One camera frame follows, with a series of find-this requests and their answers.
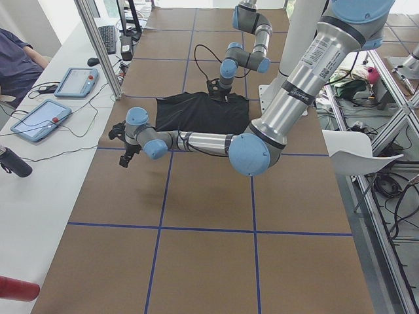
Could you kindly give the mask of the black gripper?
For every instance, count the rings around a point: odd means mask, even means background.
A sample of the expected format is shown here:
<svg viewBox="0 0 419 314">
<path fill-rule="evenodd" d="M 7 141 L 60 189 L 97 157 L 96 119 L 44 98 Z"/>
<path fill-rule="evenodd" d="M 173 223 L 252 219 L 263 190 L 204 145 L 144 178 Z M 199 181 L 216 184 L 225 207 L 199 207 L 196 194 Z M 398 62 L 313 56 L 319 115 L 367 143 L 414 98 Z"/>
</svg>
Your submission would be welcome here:
<svg viewBox="0 0 419 314">
<path fill-rule="evenodd" d="M 224 103 L 228 102 L 228 95 L 231 91 L 231 88 L 222 87 L 218 78 L 207 80 L 206 86 L 208 89 L 208 95 L 211 98 L 222 98 Z"/>
<path fill-rule="evenodd" d="M 139 154 L 141 151 L 141 146 L 139 144 L 129 144 L 125 138 L 125 121 L 119 122 L 115 124 L 112 129 L 108 133 L 108 138 L 110 140 L 114 140 L 117 138 L 118 140 L 124 143 L 125 153 L 120 157 L 119 165 L 122 167 L 128 167 L 128 164 L 134 157 L 134 154 Z"/>
</svg>

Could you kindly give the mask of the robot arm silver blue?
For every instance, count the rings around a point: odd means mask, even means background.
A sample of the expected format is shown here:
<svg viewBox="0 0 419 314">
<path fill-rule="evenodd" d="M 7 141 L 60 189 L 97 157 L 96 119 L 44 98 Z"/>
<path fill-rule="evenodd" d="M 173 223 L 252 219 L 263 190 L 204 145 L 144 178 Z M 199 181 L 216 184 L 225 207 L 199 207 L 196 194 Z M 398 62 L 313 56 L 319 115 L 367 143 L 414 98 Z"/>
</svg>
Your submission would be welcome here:
<svg viewBox="0 0 419 314">
<path fill-rule="evenodd" d="M 239 67 L 265 73 L 270 66 L 267 58 L 268 44 L 272 35 L 269 19 L 257 11 L 255 1 L 240 1 L 234 8 L 233 28 L 255 36 L 253 50 L 247 52 L 240 43 L 228 45 L 220 65 L 219 78 L 207 81 L 209 96 L 217 101 L 228 101 L 233 81 Z"/>
<path fill-rule="evenodd" d="M 133 155 L 140 152 L 156 160 L 169 150 L 182 150 L 227 157 L 233 168 L 246 176 L 264 173 L 279 160 L 287 134 L 345 57 L 382 44 L 382 29 L 392 6 L 392 1 L 330 1 L 316 26 L 308 28 L 292 72 L 279 74 L 262 87 L 262 115 L 250 121 L 238 135 L 184 128 L 180 120 L 187 117 L 185 111 L 171 116 L 173 126 L 163 130 L 149 123 L 145 109 L 130 109 L 126 119 L 109 132 L 110 139 L 125 145 L 121 166 L 126 167 Z"/>
</svg>

